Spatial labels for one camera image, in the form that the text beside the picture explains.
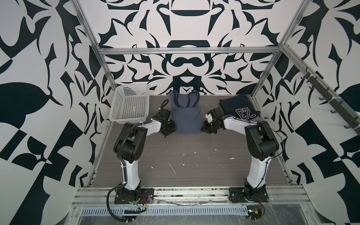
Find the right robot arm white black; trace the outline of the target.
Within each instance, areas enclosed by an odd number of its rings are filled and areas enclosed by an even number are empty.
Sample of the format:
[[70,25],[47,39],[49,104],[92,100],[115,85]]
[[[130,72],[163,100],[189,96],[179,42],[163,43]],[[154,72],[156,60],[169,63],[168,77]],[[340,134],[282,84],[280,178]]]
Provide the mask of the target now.
[[240,202],[267,202],[266,175],[270,162],[276,157],[279,143],[266,121],[246,121],[235,116],[224,115],[220,108],[207,112],[202,132],[216,134],[219,129],[232,130],[246,137],[251,155],[250,171],[244,187],[229,188],[229,200]]

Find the grey blue printed tank top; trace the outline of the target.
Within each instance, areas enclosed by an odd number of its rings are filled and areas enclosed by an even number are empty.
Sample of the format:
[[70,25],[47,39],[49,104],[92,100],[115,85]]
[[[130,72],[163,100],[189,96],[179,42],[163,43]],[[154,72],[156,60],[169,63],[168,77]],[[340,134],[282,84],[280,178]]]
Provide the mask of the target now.
[[201,133],[203,119],[199,106],[200,94],[192,90],[189,94],[180,94],[177,90],[169,93],[172,105],[172,120],[176,133]]

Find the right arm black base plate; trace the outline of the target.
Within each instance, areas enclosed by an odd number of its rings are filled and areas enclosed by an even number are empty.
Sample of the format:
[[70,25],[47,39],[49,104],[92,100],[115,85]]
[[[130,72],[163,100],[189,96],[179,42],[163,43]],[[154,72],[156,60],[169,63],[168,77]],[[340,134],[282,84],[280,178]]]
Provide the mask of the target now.
[[261,188],[231,187],[229,188],[229,200],[233,203],[267,203],[269,199],[265,186]]

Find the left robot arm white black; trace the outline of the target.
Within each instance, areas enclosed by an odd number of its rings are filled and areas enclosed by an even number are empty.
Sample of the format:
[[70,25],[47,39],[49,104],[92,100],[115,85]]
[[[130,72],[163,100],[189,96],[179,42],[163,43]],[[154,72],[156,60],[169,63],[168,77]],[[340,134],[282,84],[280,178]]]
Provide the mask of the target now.
[[123,171],[123,182],[117,190],[118,201],[137,201],[140,198],[138,160],[143,153],[146,137],[159,132],[165,137],[174,133],[177,127],[170,115],[170,110],[160,108],[154,117],[144,122],[127,122],[124,125],[113,148]]

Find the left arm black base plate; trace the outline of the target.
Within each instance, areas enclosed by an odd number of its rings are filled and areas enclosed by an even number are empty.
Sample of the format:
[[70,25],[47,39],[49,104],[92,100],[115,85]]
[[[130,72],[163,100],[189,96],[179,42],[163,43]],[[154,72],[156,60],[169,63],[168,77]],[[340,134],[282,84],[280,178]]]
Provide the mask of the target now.
[[128,204],[136,202],[138,204],[146,204],[152,201],[154,198],[153,188],[140,188],[135,190],[129,190],[122,188],[116,191],[115,204]]

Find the navy tank top red trim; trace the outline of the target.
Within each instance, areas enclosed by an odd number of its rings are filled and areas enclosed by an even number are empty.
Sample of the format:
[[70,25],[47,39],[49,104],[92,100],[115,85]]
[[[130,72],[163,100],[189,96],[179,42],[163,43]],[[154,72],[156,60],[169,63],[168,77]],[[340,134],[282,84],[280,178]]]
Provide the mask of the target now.
[[225,115],[235,116],[238,119],[255,122],[262,120],[261,112],[256,110],[247,95],[241,94],[219,102]]

